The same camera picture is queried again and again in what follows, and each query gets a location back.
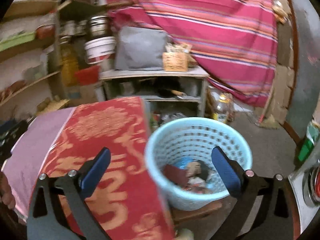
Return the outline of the black plastic cup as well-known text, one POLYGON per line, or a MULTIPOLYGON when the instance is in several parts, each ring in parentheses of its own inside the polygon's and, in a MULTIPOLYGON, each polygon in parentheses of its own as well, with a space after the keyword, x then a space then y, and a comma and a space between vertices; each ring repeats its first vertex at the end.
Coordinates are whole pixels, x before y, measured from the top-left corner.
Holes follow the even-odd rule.
POLYGON ((201 172, 199 174, 199 177, 201 179, 203 179, 204 181, 206 181, 211 174, 211 170, 209 169, 209 167, 206 165, 205 162, 203 162, 201 160, 198 160, 197 162, 200 164, 200 168, 201 168, 201 172))

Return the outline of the brown paper scrap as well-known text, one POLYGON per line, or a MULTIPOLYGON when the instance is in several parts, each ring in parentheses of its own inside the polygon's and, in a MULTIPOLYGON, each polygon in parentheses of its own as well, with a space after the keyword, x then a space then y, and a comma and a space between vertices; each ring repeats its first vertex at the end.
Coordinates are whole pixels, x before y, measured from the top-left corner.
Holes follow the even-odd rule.
POLYGON ((201 164, 198 161, 189 162, 186 171, 188 178, 199 176, 201 174, 201 164))

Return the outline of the maroon scouring pad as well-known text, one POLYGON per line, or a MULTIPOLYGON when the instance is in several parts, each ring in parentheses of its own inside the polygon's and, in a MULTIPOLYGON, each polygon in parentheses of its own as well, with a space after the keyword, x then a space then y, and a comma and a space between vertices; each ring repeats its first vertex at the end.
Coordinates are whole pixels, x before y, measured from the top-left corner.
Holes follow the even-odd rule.
POLYGON ((189 179, 186 170, 167 164, 163 168, 163 174, 169 181, 182 188, 186 187, 188 184, 189 179))

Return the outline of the purple table mat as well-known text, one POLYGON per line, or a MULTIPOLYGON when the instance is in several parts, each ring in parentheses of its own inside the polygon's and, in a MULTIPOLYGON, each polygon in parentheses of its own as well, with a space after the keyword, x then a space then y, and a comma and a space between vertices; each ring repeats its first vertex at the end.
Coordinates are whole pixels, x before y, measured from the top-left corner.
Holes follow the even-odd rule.
POLYGON ((69 107, 36 117, 12 148, 12 156, 2 168, 16 200, 15 210, 23 220, 28 217, 33 188, 47 156, 74 111, 74 107, 69 107))

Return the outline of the yellow egg tray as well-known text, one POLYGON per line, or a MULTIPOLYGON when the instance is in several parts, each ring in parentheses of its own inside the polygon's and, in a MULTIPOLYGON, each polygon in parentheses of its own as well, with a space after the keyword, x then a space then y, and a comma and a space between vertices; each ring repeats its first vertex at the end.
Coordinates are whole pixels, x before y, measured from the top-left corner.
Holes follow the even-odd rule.
POLYGON ((44 110, 37 112, 36 116, 63 109, 68 106, 69 102, 70 102, 70 100, 68 100, 68 99, 63 99, 60 101, 52 101, 49 103, 49 105, 44 110))

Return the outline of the red floral table cloth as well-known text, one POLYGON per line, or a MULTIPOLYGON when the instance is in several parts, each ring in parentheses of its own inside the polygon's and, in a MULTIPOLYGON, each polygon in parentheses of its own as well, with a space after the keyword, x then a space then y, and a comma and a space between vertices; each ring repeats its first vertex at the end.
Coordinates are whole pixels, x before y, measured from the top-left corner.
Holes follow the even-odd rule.
MULTIPOLYGON (((173 239, 170 213, 150 178, 144 149, 149 137, 145 104, 124 97, 76 107, 41 170, 50 178, 79 170, 106 147, 111 162, 85 199, 110 239, 173 239)), ((71 229, 82 234, 65 196, 59 197, 71 229)))

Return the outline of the red plastic basin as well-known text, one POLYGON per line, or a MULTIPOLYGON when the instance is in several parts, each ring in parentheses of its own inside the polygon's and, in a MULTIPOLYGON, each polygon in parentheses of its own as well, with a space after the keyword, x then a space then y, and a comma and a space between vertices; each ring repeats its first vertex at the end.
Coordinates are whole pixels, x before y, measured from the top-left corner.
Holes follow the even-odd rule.
POLYGON ((91 85, 99 81, 100 66, 93 65, 75 72, 75 78, 81 86, 91 85))

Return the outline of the light blue plastic basket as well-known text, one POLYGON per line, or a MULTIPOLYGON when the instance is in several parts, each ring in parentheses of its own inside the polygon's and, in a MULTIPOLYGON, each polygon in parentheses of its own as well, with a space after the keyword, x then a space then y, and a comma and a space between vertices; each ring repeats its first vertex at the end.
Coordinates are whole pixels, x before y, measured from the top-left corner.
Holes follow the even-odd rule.
POLYGON ((217 162, 212 161, 212 150, 216 146, 244 170, 252 168, 252 151, 247 141, 235 129, 219 121, 182 118, 170 121, 152 133, 144 150, 146 168, 171 206, 194 211, 229 195, 216 170, 217 162), (201 161, 208 167, 210 194, 183 190, 163 173, 166 165, 184 168, 191 161, 201 161))

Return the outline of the white plastic bucket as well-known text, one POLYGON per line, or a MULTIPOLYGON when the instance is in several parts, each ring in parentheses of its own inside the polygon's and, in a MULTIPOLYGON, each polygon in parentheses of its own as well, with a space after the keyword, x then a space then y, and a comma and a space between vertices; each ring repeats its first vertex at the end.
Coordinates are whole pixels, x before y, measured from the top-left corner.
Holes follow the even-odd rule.
POLYGON ((104 59, 113 59, 115 56, 116 39, 113 36, 96 38, 84 45, 87 64, 97 64, 104 59))

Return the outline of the cooking oil bottle on floor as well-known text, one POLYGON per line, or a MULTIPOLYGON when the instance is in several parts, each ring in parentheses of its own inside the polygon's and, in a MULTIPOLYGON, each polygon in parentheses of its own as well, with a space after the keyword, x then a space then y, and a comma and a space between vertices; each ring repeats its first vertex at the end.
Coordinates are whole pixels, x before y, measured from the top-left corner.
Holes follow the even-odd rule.
POLYGON ((213 119, 227 124, 231 112, 231 100, 225 93, 219 95, 219 99, 213 110, 213 119))

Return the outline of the grey fabric cover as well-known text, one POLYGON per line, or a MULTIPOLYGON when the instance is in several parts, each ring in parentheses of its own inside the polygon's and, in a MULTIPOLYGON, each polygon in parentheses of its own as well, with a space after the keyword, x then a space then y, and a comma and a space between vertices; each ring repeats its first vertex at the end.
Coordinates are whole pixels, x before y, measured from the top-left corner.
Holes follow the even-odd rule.
POLYGON ((162 70, 163 53, 170 41, 165 31, 123 27, 118 33, 116 70, 162 70))

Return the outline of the grey wooden side shelf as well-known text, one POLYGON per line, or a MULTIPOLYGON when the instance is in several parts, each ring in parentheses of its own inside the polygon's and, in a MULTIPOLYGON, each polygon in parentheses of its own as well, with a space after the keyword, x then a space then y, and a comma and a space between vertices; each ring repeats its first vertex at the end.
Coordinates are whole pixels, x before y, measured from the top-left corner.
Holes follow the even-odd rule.
POLYGON ((203 117, 208 77, 197 66, 187 72, 108 70, 99 79, 108 100, 138 96, 156 113, 203 117))

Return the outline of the yellow utensil holder box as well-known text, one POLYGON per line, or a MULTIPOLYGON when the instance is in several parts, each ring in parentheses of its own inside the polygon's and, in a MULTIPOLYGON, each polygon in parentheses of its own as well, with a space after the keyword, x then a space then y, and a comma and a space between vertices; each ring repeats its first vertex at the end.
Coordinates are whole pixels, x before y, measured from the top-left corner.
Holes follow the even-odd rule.
POLYGON ((162 55, 164 71, 187 72, 191 49, 192 45, 190 44, 167 43, 165 45, 165 52, 162 55))

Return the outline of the pink striped blanket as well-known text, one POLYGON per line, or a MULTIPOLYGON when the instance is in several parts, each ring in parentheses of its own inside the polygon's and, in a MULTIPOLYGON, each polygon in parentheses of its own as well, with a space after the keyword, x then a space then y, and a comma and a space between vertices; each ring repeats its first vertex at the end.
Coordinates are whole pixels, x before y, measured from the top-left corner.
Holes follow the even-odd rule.
POLYGON ((272 0, 107 0, 117 28, 162 29, 191 45, 209 82, 254 107, 263 107, 277 64, 272 0))

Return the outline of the wooden wall shelf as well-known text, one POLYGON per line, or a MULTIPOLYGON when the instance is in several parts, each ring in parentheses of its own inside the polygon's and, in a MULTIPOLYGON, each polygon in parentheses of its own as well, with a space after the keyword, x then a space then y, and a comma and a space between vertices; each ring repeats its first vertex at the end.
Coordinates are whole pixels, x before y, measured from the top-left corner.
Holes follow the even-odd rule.
POLYGON ((34 115, 66 98, 58 2, 14 2, 1 19, 1 120, 34 115))

